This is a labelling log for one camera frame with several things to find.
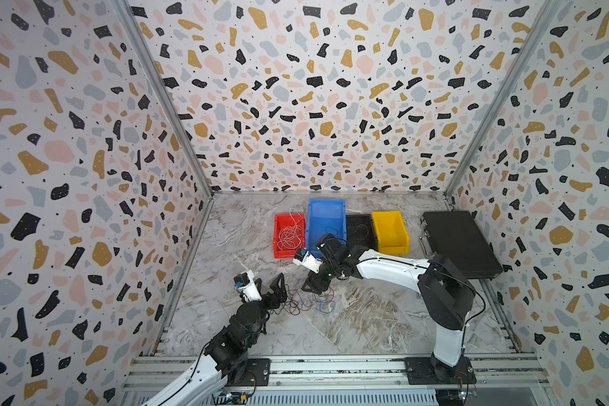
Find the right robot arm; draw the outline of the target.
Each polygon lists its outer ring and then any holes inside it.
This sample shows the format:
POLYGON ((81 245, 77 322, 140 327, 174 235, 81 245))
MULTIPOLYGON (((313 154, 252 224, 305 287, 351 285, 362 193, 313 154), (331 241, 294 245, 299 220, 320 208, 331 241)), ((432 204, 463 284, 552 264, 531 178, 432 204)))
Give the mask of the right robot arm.
POLYGON ((421 296, 436 324, 435 344, 429 357, 406 360, 410 384, 467 387, 476 383, 471 361, 465 356, 465 331, 480 294, 448 257, 400 258, 361 245, 348 247, 330 234, 316 243, 316 250, 319 256, 306 249, 294 255, 294 264, 309 270, 301 287, 304 292, 323 294, 333 279, 356 277, 395 284, 421 296))

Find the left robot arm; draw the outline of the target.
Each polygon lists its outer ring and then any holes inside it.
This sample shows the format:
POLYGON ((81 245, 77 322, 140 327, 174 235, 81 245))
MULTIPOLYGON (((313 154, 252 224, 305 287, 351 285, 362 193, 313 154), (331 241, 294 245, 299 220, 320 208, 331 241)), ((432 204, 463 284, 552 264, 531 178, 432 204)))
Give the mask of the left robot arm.
POLYGON ((262 294, 262 281, 253 272, 233 278, 242 305, 230 316, 228 325, 205 344, 197 360, 162 389, 147 405, 244 404, 257 387, 267 385, 269 359, 251 360, 248 350, 265 334, 270 312, 289 298, 282 273, 262 294))

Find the black plastic bin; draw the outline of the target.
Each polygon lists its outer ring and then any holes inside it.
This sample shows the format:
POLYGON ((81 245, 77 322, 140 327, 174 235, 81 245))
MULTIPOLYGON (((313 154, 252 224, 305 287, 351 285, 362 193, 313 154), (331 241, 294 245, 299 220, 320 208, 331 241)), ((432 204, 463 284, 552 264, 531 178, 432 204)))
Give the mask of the black plastic bin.
POLYGON ((359 245, 372 250, 377 249, 377 236, 370 213, 348 214, 346 216, 346 225, 348 247, 359 245))

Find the blue plastic bin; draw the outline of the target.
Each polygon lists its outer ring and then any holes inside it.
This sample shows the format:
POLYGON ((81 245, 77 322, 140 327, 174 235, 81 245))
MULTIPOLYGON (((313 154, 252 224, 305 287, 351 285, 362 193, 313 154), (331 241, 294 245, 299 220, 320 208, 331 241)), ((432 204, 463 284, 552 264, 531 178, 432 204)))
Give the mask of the blue plastic bin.
POLYGON ((310 199, 307 207, 306 249, 317 259, 322 254, 316 242, 327 234, 345 242, 347 238, 345 200, 310 199))

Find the yellow plastic bin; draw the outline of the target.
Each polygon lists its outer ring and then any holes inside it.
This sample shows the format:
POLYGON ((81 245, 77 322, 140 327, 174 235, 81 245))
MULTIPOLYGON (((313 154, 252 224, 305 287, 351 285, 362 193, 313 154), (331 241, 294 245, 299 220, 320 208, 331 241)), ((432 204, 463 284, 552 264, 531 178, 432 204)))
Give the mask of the yellow plastic bin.
POLYGON ((371 214, 377 237, 377 250, 386 255, 408 255, 410 238, 400 211, 374 211, 371 214))

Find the red plastic bin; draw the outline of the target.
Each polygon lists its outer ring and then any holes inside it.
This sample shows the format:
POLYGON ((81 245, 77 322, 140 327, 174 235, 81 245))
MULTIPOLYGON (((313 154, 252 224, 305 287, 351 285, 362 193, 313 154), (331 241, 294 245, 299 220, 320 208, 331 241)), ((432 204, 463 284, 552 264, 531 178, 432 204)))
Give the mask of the red plastic bin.
POLYGON ((276 259, 293 258, 306 245, 306 216, 280 213, 274 217, 273 254, 276 259))

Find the black briefcase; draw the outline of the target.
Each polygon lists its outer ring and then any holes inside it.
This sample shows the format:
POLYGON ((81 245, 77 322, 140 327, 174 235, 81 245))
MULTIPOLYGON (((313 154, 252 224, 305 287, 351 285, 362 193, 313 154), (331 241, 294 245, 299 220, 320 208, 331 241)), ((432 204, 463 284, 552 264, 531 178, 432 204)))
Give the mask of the black briefcase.
POLYGON ((502 266, 468 211, 426 211, 421 216, 424 254, 448 257, 468 279, 493 279, 502 266))

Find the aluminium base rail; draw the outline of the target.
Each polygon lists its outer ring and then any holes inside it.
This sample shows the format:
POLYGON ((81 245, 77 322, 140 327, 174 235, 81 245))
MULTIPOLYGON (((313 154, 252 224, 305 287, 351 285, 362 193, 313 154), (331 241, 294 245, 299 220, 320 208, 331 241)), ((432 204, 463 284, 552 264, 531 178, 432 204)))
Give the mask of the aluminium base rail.
POLYGON ((140 357, 123 405, 556 405, 531 354, 475 354, 465 374, 435 381, 420 355, 259 355, 241 381, 217 388, 194 357, 140 357))

